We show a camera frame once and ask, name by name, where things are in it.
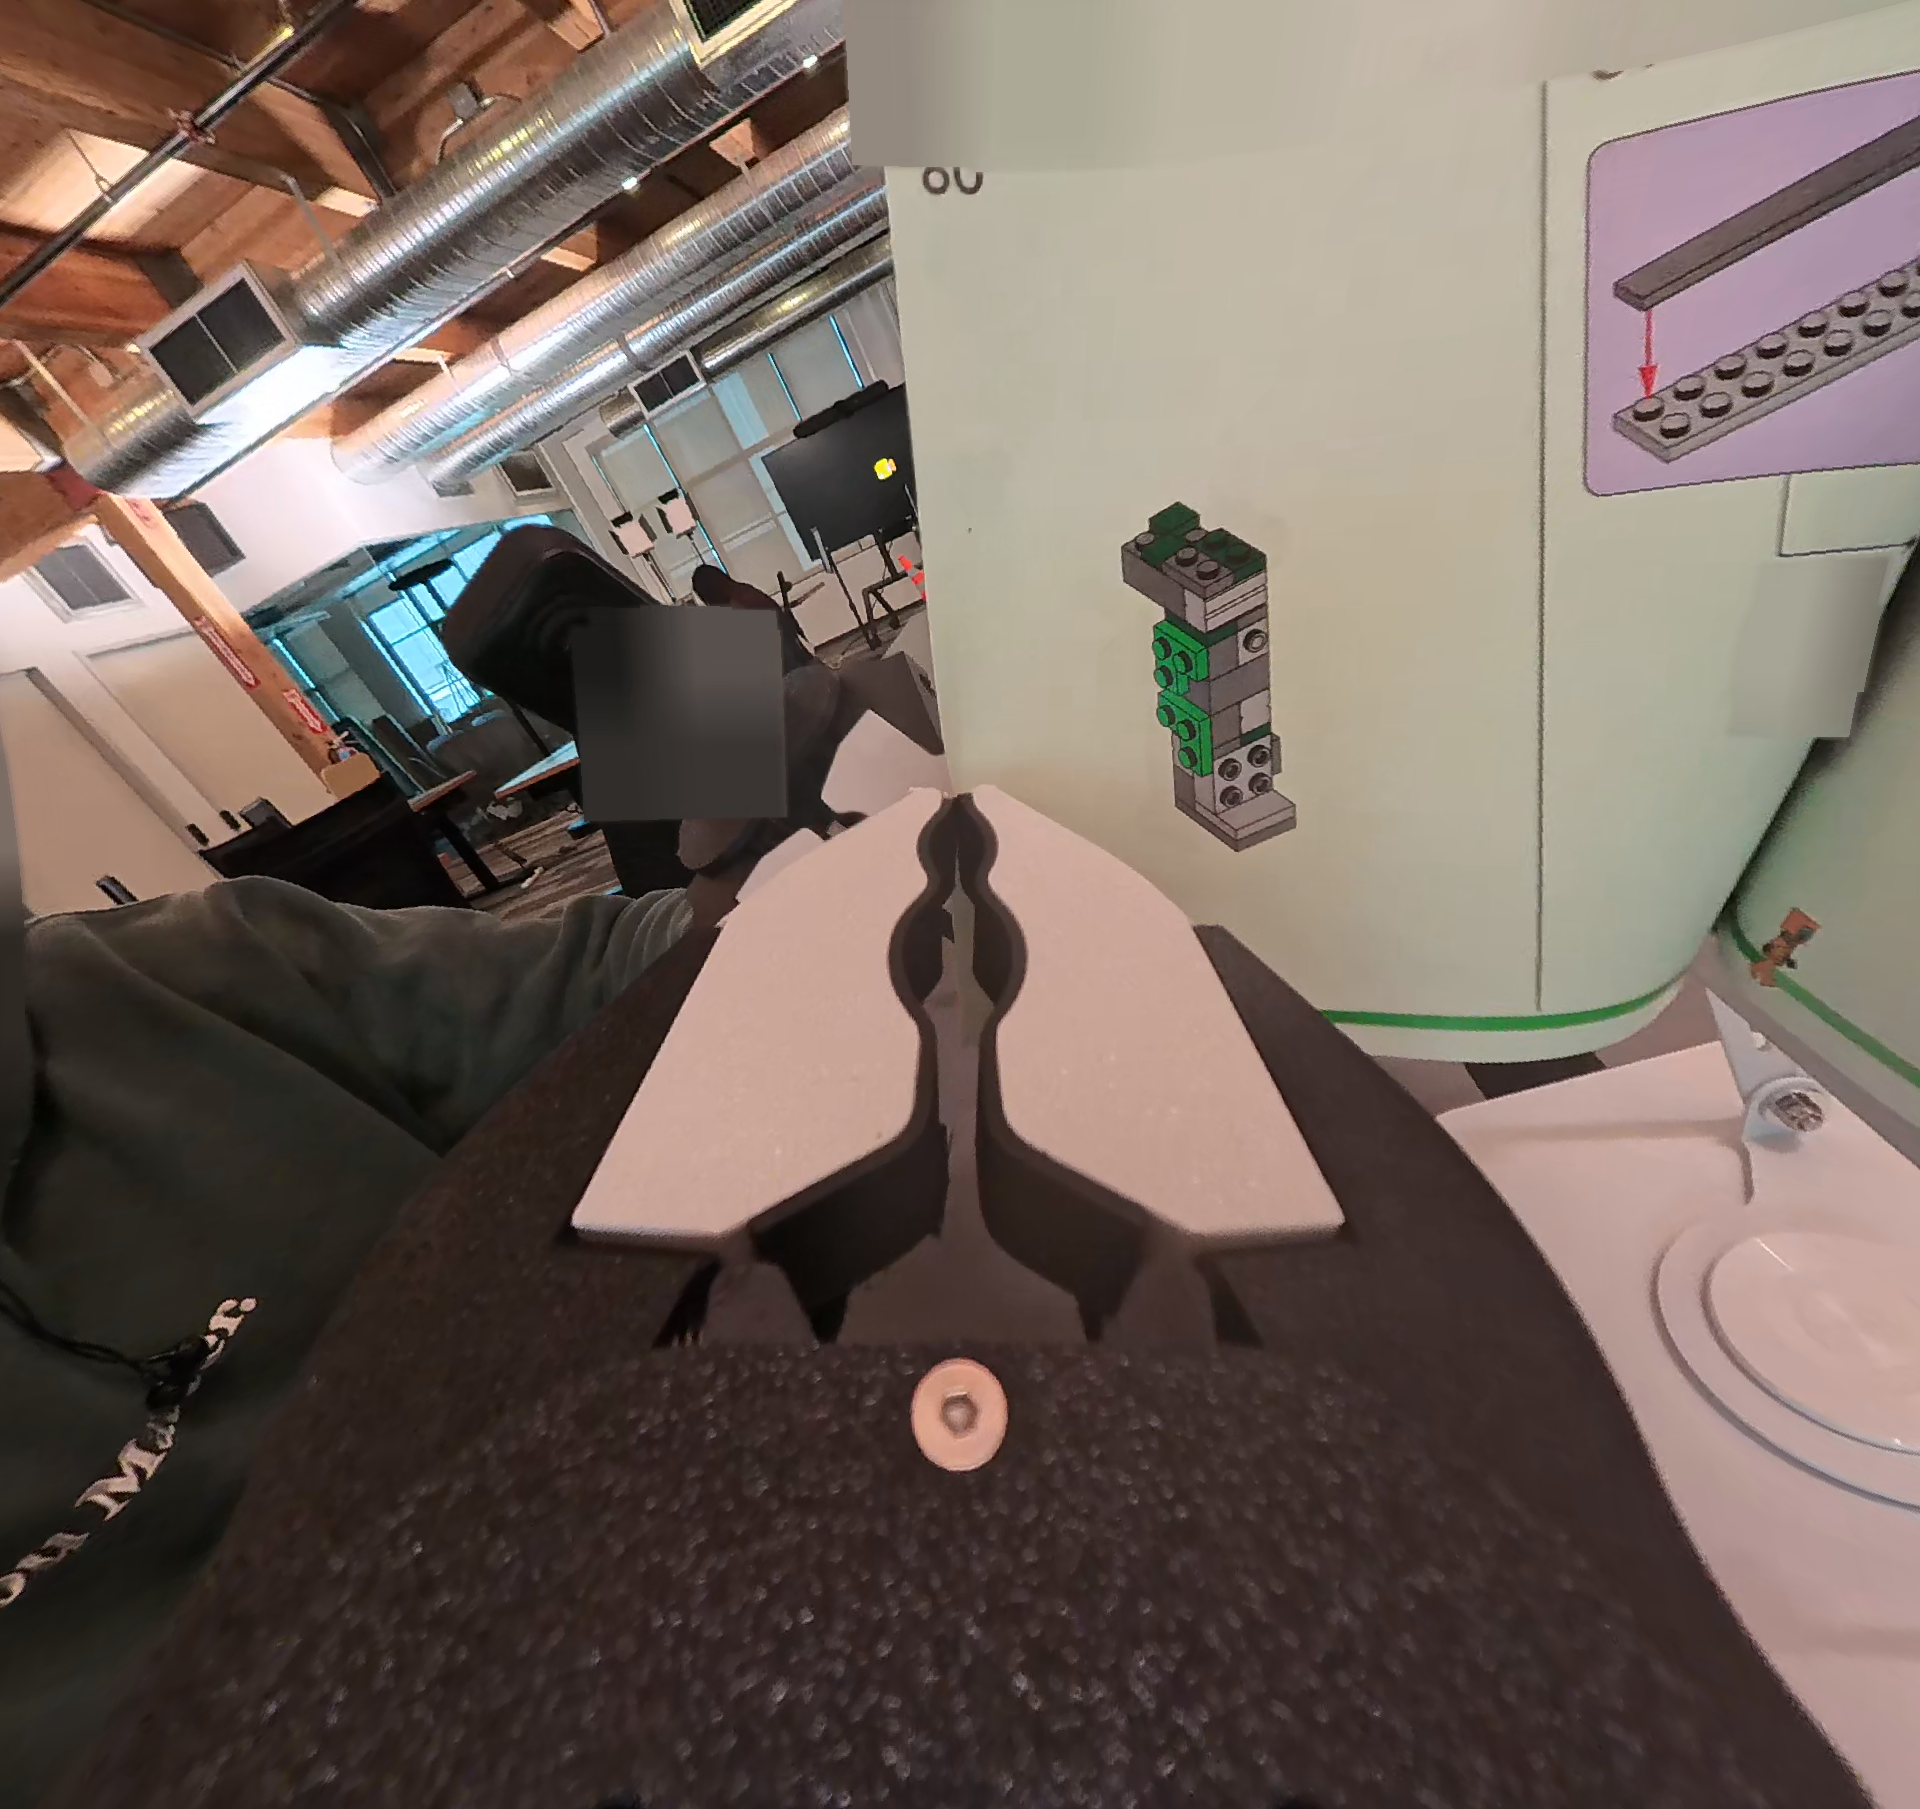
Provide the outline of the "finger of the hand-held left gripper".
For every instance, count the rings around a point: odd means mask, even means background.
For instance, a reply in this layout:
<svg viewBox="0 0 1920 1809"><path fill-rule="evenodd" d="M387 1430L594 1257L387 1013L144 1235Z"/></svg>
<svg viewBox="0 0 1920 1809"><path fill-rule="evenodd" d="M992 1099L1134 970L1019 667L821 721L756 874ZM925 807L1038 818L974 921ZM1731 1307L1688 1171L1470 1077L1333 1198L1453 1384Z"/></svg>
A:
<svg viewBox="0 0 1920 1809"><path fill-rule="evenodd" d="M841 854L834 845L861 831L870 815L844 812L821 828L803 828L779 845L743 880L734 903L724 903L716 925L728 928L740 916L762 928L773 921L816 928L853 897L853 883L864 867L864 854Z"/></svg>
<svg viewBox="0 0 1920 1809"><path fill-rule="evenodd" d="M828 828L853 828L917 789L952 800L949 758L922 748L891 721L855 721L832 754L821 812Z"/></svg>

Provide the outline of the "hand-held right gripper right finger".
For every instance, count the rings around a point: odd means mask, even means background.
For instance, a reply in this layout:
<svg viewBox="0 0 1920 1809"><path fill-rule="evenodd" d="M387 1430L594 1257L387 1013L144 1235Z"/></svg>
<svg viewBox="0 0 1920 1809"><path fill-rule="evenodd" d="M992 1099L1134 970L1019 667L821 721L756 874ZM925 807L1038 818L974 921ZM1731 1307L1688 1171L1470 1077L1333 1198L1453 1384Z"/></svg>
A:
<svg viewBox="0 0 1920 1809"><path fill-rule="evenodd" d="M995 786L971 807L1019 944L995 1029L1013 1140L1205 1247L1336 1235L1339 1201L1187 913Z"/></svg>

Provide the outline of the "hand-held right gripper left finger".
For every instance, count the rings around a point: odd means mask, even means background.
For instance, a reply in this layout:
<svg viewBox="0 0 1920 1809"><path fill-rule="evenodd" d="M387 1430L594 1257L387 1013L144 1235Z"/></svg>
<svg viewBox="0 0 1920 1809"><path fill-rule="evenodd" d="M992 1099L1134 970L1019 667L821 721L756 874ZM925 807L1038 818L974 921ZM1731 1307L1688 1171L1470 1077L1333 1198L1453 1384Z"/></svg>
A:
<svg viewBox="0 0 1920 1809"><path fill-rule="evenodd" d="M816 928L719 931L573 1213L587 1241L719 1247L889 1146L914 1105L922 1035L891 943L926 889L917 789L834 846L864 854Z"/></svg>

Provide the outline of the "instruction booklet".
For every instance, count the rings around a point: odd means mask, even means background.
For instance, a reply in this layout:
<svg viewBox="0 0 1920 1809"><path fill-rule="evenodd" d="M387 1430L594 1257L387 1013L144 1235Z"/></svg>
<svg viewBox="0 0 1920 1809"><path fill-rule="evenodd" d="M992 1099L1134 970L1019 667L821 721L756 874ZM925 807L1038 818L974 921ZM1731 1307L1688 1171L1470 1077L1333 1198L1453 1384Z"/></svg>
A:
<svg viewBox="0 0 1920 1809"><path fill-rule="evenodd" d="M995 785L1378 1056L1645 1029L1916 544L1916 347L1612 417L1916 250L1916 0L846 0L934 658Z"/></svg>

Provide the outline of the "person's left forearm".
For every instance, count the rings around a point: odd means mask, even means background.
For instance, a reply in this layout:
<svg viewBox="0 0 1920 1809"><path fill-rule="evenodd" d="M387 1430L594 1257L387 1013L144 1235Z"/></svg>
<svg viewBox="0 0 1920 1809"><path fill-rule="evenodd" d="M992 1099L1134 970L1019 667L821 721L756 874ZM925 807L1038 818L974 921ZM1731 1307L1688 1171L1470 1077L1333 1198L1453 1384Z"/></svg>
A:
<svg viewBox="0 0 1920 1809"><path fill-rule="evenodd" d="M443 1155L689 931L685 891L500 921L354 909L275 880L205 889L197 950L245 1029Z"/></svg>

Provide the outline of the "large glass window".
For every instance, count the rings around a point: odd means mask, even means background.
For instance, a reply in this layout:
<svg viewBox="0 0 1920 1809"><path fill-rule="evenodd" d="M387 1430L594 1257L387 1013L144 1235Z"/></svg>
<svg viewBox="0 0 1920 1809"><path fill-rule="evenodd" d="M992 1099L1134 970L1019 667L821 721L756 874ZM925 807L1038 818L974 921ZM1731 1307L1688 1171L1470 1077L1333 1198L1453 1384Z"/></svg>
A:
<svg viewBox="0 0 1920 1809"><path fill-rule="evenodd" d="M798 421L846 401L870 381L903 381L901 331L886 296L858 296L755 351L716 381L694 384L648 414L630 395L595 408L598 432L587 454L610 494L648 533L660 508L682 494L694 532L661 539L655 560L671 591L701 553L776 594L776 576L807 576L816 554L765 471L773 450L794 438Z"/></svg>

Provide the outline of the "large black display screen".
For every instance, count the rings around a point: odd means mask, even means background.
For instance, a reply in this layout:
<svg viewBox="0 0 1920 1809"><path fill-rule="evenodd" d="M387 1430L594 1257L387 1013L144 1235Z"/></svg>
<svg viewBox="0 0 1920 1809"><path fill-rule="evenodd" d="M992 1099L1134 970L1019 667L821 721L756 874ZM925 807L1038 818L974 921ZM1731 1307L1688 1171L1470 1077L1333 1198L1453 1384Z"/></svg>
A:
<svg viewBox="0 0 1920 1809"><path fill-rule="evenodd" d="M782 508L813 554L914 532L914 457L907 390L886 381L803 421L762 457Z"/></svg>

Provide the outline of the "white book stand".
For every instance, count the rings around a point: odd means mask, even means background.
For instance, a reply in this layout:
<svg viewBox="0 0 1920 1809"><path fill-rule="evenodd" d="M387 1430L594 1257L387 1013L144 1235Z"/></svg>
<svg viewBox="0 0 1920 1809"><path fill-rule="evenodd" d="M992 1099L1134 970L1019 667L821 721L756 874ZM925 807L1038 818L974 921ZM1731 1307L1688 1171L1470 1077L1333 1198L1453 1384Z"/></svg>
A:
<svg viewBox="0 0 1920 1809"><path fill-rule="evenodd" d="M1547 1256L1740 1622L1822 1715L1916 1707L1916 1146L1757 1009L1442 1125Z"/></svg>

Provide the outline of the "person's dark green shirt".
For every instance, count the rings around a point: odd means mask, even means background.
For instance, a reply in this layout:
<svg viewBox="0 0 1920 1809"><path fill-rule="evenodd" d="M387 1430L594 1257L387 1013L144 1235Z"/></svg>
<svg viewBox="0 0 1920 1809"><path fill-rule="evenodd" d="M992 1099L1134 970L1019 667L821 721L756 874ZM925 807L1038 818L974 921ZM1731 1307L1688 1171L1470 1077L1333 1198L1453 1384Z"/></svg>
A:
<svg viewBox="0 0 1920 1809"><path fill-rule="evenodd" d="M357 1263L457 1149L232 1020L236 983L197 950L203 891L25 933L32 1099L4 1146L7 1806L42 1804L98 1739Z"/></svg>

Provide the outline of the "wooden post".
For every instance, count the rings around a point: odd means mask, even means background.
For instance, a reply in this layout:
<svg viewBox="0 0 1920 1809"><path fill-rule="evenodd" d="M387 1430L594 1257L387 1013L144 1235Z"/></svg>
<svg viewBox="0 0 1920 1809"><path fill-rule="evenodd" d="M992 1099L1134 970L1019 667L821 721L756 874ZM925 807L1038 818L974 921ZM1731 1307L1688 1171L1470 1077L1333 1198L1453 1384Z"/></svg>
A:
<svg viewBox="0 0 1920 1809"><path fill-rule="evenodd" d="M168 597L209 654L227 667L253 706L281 730L330 800L379 782L379 769L354 754L330 721L296 687L288 670L257 637L218 582L184 548L180 532L151 502L107 494L65 462L45 477L78 512L93 515L132 557L135 570Z"/></svg>

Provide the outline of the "slim silver ventilation duct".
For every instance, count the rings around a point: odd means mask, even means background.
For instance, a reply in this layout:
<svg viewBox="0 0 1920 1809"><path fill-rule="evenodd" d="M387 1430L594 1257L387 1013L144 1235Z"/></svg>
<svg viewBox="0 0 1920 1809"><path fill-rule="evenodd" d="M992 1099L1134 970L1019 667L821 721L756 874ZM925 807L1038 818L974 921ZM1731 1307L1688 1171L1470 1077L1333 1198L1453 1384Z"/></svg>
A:
<svg viewBox="0 0 1920 1809"><path fill-rule="evenodd" d="M750 247L794 234L807 211L834 208L861 182L883 177L853 164L849 107L838 107L622 256L479 344L442 381L335 442L338 471L354 484L379 484L421 462L436 445L522 401L594 347L631 331L677 292L703 287Z"/></svg>

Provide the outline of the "large silver ventilation duct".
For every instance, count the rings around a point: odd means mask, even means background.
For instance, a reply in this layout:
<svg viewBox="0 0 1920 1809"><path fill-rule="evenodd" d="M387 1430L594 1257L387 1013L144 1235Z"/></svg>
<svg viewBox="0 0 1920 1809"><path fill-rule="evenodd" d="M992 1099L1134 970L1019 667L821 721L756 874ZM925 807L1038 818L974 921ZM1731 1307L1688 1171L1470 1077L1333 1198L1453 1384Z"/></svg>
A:
<svg viewBox="0 0 1920 1809"><path fill-rule="evenodd" d="M65 462L111 494L194 493L487 296L500 272L554 247L630 177L719 135L807 50L841 43L841 0L786 0L710 67L694 64L666 10L630 22L275 287L297 344L288 357L257 369L203 421L156 369L141 369L65 442Z"/></svg>

